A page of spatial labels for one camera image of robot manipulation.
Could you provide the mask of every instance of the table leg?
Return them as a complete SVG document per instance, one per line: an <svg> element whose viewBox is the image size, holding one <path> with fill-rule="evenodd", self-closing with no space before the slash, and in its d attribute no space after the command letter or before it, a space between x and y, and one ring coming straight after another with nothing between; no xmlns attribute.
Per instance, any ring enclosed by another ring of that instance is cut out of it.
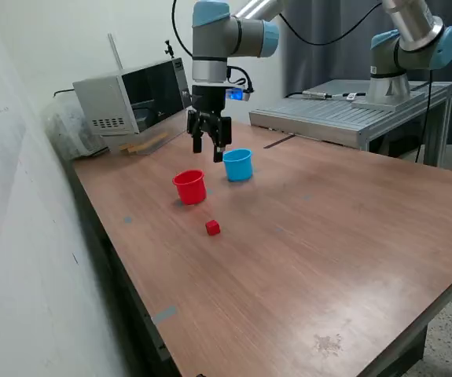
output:
<svg viewBox="0 0 452 377"><path fill-rule="evenodd" d="M419 360L423 359L424 344L427 338L428 327L408 345L401 357L390 364L377 377L400 377L409 371Z"/></svg>
<svg viewBox="0 0 452 377"><path fill-rule="evenodd" d="M430 108L426 138L424 140L424 165L441 167L446 154L447 134L452 109L452 97L444 104Z"/></svg>

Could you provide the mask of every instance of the white wall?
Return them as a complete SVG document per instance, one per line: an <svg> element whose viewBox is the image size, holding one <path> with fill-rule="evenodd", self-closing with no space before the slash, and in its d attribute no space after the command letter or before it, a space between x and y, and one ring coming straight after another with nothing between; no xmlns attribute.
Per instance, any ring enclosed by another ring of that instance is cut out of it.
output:
<svg viewBox="0 0 452 377"><path fill-rule="evenodd" d="M128 375L90 252L0 42L0 377Z"/></svg>
<svg viewBox="0 0 452 377"><path fill-rule="evenodd" d="M177 24L192 48L192 9L195 0L178 0ZM231 10L244 0L230 0ZM171 0L0 0L0 34L9 55L40 111L53 92L72 82L114 71L116 62L107 34L116 37L125 67L165 59L164 40L184 57L191 80L191 60L178 45L171 28ZM249 103L230 102L226 113L248 121L248 111L281 97L281 56L232 60L248 71L255 94Z"/></svg>

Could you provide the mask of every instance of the red cube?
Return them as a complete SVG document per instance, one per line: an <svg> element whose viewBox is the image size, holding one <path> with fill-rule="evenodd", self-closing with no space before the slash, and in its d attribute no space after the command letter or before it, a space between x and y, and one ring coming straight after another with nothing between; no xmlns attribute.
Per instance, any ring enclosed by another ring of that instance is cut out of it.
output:
<svg viewBox="0 0 452 377"><path fill-rule="evenodd" d="M215 234L220 233L220 226L219 223L215 220L209 221L206 224L208 235L214 236Z"/></svg>

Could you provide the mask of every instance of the plastic cup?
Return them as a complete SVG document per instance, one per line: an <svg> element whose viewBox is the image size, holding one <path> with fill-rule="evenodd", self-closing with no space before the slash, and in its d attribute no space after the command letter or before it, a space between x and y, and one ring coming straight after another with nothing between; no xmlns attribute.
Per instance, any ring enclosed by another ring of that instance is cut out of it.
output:
<svg viewBox="0 0 452 377"><path fill-rule="evenodd" d="M250 149L234 149L224 153L227 179L232 182L246 181L252 177L252 151Z"/></svg>
<svg viewBox="0 0 452 377"><path fill-rule="evenodd" d="M206 199L207 190L203 178L202 170L187 170L173 178L173 184L177 186L182 203L191 206Z"/></svg>

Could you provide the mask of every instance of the aluminum platform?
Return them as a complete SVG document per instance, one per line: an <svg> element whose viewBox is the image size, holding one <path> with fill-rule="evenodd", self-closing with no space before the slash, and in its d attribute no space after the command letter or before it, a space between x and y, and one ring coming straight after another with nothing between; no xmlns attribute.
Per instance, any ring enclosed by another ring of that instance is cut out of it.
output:
<svg viewBox="0 0 452 377"><path fill-rule="evenodd" d="M410 82L411 89L422 84ZM368 89L368 80L333 80L311 90L341 94L366 92ZM354 108L349 101L307 100L294 96L250 112L250 123L368 151L371 141L424 114L428 87L419 91L424 95L417 96L409 107L397 112ZM434 82L425 141L424 163L427 165L442 165L451 107L452 82Z"/></svg>

